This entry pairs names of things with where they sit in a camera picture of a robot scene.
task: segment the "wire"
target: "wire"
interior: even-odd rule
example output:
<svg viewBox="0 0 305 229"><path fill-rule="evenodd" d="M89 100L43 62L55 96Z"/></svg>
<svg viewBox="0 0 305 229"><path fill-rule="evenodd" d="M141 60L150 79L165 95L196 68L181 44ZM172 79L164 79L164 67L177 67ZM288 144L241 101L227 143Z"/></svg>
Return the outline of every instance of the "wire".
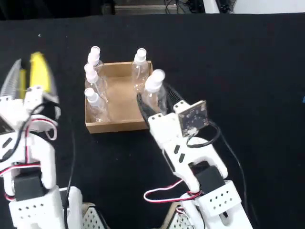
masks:
<svg viewBox="0 0 305 229"><path fill-rule="evenodd" d="M15 201L16 198L15 196L9 196L8 194L4 193L4 197L6 198L6 200L12 202L12 201Z"/></svg>
<svg viewBox="0 0 305 229"><path fill-rule="evenodd" d="M16 169L16 168L36 168L36 167L40 167L40 163L39 162L35 162L35 163L32 163L32 164L18 164L18 165L13 165L13 166L10 166L2 171L0 171L0 177L9 172L9 171L12 171L13 169Z"/></svg>
<svg viewBox="0 0 305 229"><path fill-rule="evenodd" d="M213 144L213 143L219 138L221 131L220 131L220 128L218 127L218 125L217 125L215 122L213 122L211 119L209 119L208 123L209 123L209 125L211 125L212 127L214 127L214 128L217 130L216 135L214 136L214 138L213 138L212 140L207 141L207 142L202 143L202 144L189 145L189 144L188 144L189 141L195 136L195 135L191 135L191 136L187 139L187 141L186 141L187 147L189 147L189 148L201 148L201 147L204 147L204 146L208 146L208 145L210 145L210 144Z"/></svg>
<svg viewBox="0 0 305 229"><path fill-rule="evenodd" d="M15 151L16 151L19 143L20 143L22 132L23 132L26 124L28 123L28 121L31 119L31 116L35 113L35 111L38 108L40 108L41 106L46 106L46 105L50 105L50 104L59 107L58 103L55 103L55 102L52 102L52 101L47 101L47 102L41 103L41 104L37 105L36 107L34 107L34 109L30 112L29 117L22 123L22 125L20 127L20 129L18 131L17 140L16 140L16 143L15 143L13 149L11 150L11 152L8 155L5 155L5 158L0 159L0 163L7 161L8 159L10 159L14 155L14 153L15 153Z"/></svg>
<svg viewBox="0 0 305 229"><path fill-rule="evenodd" d="M167 191L167 190L170 190L170 189L176 187L178 184L180 184L182 182L183 182L183 180L179 180L179 181L177 181L176 183L174 183L174 184L172 184L170 186L160 187L160 188L149 190L149 191L144 193L143 197L144 197L144 199L147 202L156 203L156 204L162 204L162 203L173 203L173 202L181 202L181 201L191 200L191 199L195 199L195 198L197 198L197 197L199 197L201 195L201 191L198 192L198 193L192 193L192 192L188 191L187 193L190 195L190 197L188 197L188 198L148 199L146 197L148 194L151 194L151 193L156 192L156 191Z"/></svg>
<svg viewBox="0 0 305 229"><path fill-rule="evenodd" d="M50 121L50 120L47 120L47 119L44 119L44 118L35 118L35 119L32 119L29 123L29 125L27 126L26 130L25 130L25 163L29 163L30 162L30 157L29 157L29 147L27 145L27 138L29 137L29 133L30 133L30 126L33 122L46 122L46 123L50 123L52 125L52 128L54 130L54 135L53 137L51 138L49 133L47 131L45 131L45 134L46 136L51 140L51 141L55 141L56 138L57 138L57 128L56 128L56 125Z"/></svg>
<svg viewBox="0 0 305 229"><path fill-rule="evenodd" d="M243 167L237 157L237 155L234 153L234 151L232 150L232 148L230 147L230 145L228 144L227 140L225 139L223 133L220 131L220 137L222 138L222 140L224 141L225 145L227 146L227 148L229 149L230 153L233 155L233 157L235 158L238 167L240 169L240 172L242 174L242 179L243 179L243 186L244 186L244 211L246 212L246 215L248 216L248 197L247 197L247 184L246 184L246 179L245 179L245 175L244 175L244 170Z"/></svg>
<svg viewBox="0 0 305 229"><path fill-rule="evenodd" d="M76 144L75 144L75 134L74 134L74 129L72 125L72 120L68 116L69 124L71 127L71 139L72 139L72 153L73 153L73 158L72 158L72 164L71 164L71 171L70 171L70 178L67 186L67 192L66 192L66 197L65 197L65 202L63 205L63 216L64 216L64 224L65 228L69 229L68 227L68 205L69 205L69 193L71 189L71 183L72 183L72 178L73 178L73 173L74 173L74 167L75 167L75 161L76 161Z"/></svg>
<svg viewBox="0 0 305 229"><path fill-rule="evenodd" d="M180 1L178 1L177 5L180 7L180 9L183 11L184 14L186 14L185 10L183 9L183 7L179 4Z"/></svg>
<svg viewBox="0 0 305 229"><path fill-rule="evenodd" d="M167 14L171 14L170 11L169 11L169 9L168 9L168 6L169 6L169 4L171 4L172 1L173 1L173 0L170 0L168 3L166 3L166 0L164 0L164 4L165 4L165 13L167 13Z"/></svg>

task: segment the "clear plastic bottle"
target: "clear plastic bottle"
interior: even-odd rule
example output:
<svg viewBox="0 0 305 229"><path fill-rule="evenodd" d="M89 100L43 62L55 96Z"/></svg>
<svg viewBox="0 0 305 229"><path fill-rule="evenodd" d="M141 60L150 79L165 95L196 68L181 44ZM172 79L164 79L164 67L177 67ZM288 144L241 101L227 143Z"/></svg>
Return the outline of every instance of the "clear plastic bottle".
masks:
<svg viewBox="0 0 305 229"><path fill-rule="evenodd" d="M108 88L107 76L104 72L104 64L100 60L101 49L98 46L93 46L88 55L88 63L92 64L98 76L104 81L105 88Z"/></svg>
<svg viewBox="0 0 305 229"><path fill-rule="evenodd" d="M87 97L87 111L91 122L108 122L110 121L108 107L105 101L92 89L85 90Z"/></svg>
<svg viewBox="0 0 305 229"><path fill-rule="evenodd" d="M145 87L145 81L149 76L148 62L146 61L146 50L138 49L132 63L132 83L136 93L142 93Z"/></svg>
<svg viewBox="0 0 305 229"><path fill-rule="evenodd" d="M93 88L101 98L108 102L104 80L98 76L92 64L86 64L84 69L86 72L85 88Z"/></svg>
<svg viewBox="0 0 305 229"><path fill-rule="evenodd" d="M142 100L155 112L166 115L166 91L162 85L164 79L164 71L161 69L154 70L152 75L146 80Z"/></svg>

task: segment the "black cable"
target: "black cable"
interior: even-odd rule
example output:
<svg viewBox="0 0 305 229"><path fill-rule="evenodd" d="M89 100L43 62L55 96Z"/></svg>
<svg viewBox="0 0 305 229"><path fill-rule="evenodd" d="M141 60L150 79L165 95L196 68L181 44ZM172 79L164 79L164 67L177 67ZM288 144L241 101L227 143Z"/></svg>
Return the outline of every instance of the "black cable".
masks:
<svg viewBox="0 0 305 229"><path fill-rule="evenodd" d="M186 12L185 12L185 10L183 9L183 7L182 7L179 3L178 3L177 5L180 7L180 9L182 9L183 13L186 14Z"/></svg>
<svg viewBox="0 0 305 229"><path fill-rule="evenodd" d="M0 159L0 163L5 162L6 160L10 159L14 155L14 153L15 153L15 151L16 151L19 143L20 143L22 132L23 132L23 129L24 129L25 125L28 123L28 121L31 119L32 115L35 113L35 111L38 108L40 108L41 106L46 106L46 105L54 105L56 107L60 107L58 103L55 103L55 102L52 102L52 101L43 102L43 103L37 105L36 107L34 107L34 109L30 112L29 117L22 123L22 125L20 127L20 129L18 131L17 140L16 140L16 143L15 143L13 149L10 151L9 154L5 154L2 157L2 159Z"/></svg>
<svg viewBox="0 0 305 229"><path fill-rule="evenodd" d="M172 1L173 1L173 0L170 0L170 1L166 4L166 3L165 3L165 0L164 0L164 3L165 3L165 12L167 11L168 14L171 14L170 11L169 11L169 9L168 9L168 6L169 6L169 4L171 4Z"/></svg>
<svg viewBox="0 0 305 229"><path fill-rule="evenodd" d="M76 144L75 144L75 134L74 134L74 129L72 125L72 120L68 116L68 121L71 127L71 139L72 139L72 152L73 152L73 158L72 158L72 164L71 164L71 171L70 171L70 178L67 186L67 192L66 192L66 199L63 205L63 216L64 216L64 223L65 223L65 228L69 229L68 227L68 205L69 205L69 193L71 189L71 183L72 183L72 177L74 173L74 167L75 167L75 161L76 161Z"/></svg>
<svg viewBox="0 0 305 229"><path fill-rule="evenodd" d="M244 170L243 167L237 157L237 155L234 153L234 151L232 150L232 148L230 147L230 145L228 144L227 140L225 139L223 133L220 131L220 137L222 138L222 140L224 141L225 145L227 146L227 148L229 149L230 153L233 155L233 157L235 158L240 172L242 174L242 179L243 179L243 186L244 186L244 211L246 212L246 215L248 215L248 197L247 197L247 184L246 184L246 179L245 179L245 175L244 175Z"/></svg>
<svg viewBox="0 0 305 229"><path fill-rule="evenodd" d="M214 136L214 138L212 138L212 140L207 141L207 142L202 143L202 144L189 145L189 144L188 144L189 141L195 136L195 135L192 135L192 136L190 136L190 137L187 139L187 141L186 141L187 147L189 147L189 148L201 148L201 147L204 147L204 146L208 146L208 145L210 145L210 144L213 144L213 143L219 138L219 136L220 136L220 134L221 134L221 131L220 131L220 128L218 127L218 125L217 125L215 122L213 122L211 119L208 121L208 123L209 123L209 125L211 125L212 127L214 127L214 128L216 129L216 131L217 131L217 132L216 132L216 135Z"/></svg>
<svg viewBox="0 0 305 229"><path fill-rule="evenodd" d="M177 14L179 14L178 0L176 0L176 9L177 9Z"/></svg>
<svg viewBox="0 0 305 229"><path fill-rule="evenodd" d="M244 187L244 211L245 211L246 215L248 216L247 184L246 184L246 179L245 179L243 167L242 167L242 165L241 165L237 155L234 153L234 151L232 150L232 148L228 144L227 140L225 139L225 137L224 137L220 127L215 122L213 122L212 120L209 120L208 123L209 123L209 125L211 125L212 127L214 127L217 130L217 133L216 133L215 137L212 140L210 140L210 141L208 141L206 143L203 143L203 144L188 145L188 142L191 140L192 137L194 137L194 135L192 135L190 138L187 139L186 145L189 148L201 148L201 147L213 144L219 138L219 136L222 138L222 140L224 141L225 145L229 149L230 153L233 155L233 157L237 161L238 167L240 169L240 172L241 172L241 175L242 175L242 180L243 180L243 187Z"/></svg>

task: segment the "bottle cap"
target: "bottle cap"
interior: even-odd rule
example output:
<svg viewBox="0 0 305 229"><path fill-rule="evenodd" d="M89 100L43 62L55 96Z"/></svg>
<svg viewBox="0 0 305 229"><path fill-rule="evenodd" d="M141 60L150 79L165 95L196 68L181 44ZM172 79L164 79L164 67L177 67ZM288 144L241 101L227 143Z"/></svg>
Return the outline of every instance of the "bottle cap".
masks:
<svg viewBox="0 0 305 229"><path fill-rule="evenodd" d="M101 49L97 46L93 46L88 55L88 63L92 64L93 66L96 66L100 61L100 53Z"/></svg>
<svg viewBox="0 0 305 229"><path fill-rule="evenodd" d="M86 72L86 79L90 83L96 83L99 79L99 76L97 75L97 72L95 71L92 64L88 63L84 67Z"/></svg>
<svg viewBox="0 0 305 229"><path fill-rule="evenodd" d="M101 106L102 100L99 95L93 90L93 88L88 87L85 90L85 96L91 106Z"/></svg>
<svg viewBox="0 0 305 229"><path fill-rule="evenodd" d="M93 90L93 88L88 87L85 90L85 96L89 103L94 103L99 99L99 95Z"/></svg>
<svg viewBox="0 0 305 229"><path fill-rule="evenodd" d="M143 63L144 61L146 61L146 50L144 48L140 48L137 51L137 54L134 56L134 61L136 63Z"/></svg>
<svg viewBox="0 0 305 229"><path fill-rule="evenodd" d="M165 72L161 69L156 69L148 77L145 83L145 90L154 93L158 92L162 86L162 82L165 79Z"/></svg>

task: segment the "open cardboard box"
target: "open cardboard box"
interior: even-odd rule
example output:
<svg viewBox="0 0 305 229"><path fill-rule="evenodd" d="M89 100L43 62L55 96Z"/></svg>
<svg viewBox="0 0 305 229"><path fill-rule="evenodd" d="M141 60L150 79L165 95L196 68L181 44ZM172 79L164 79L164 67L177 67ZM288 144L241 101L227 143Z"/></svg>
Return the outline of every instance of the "open cardboard box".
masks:
<svg viewBox="0 0 305 229"><path fill-rule="evenodd" d="M148 63L151 74L153 65L151 61ZM133 90L131 66L132 62L104 64L111 121L91 123L88 117L87 99L85 99L85 124L91 134L147 129L137 104L136 93Z"/></svg>

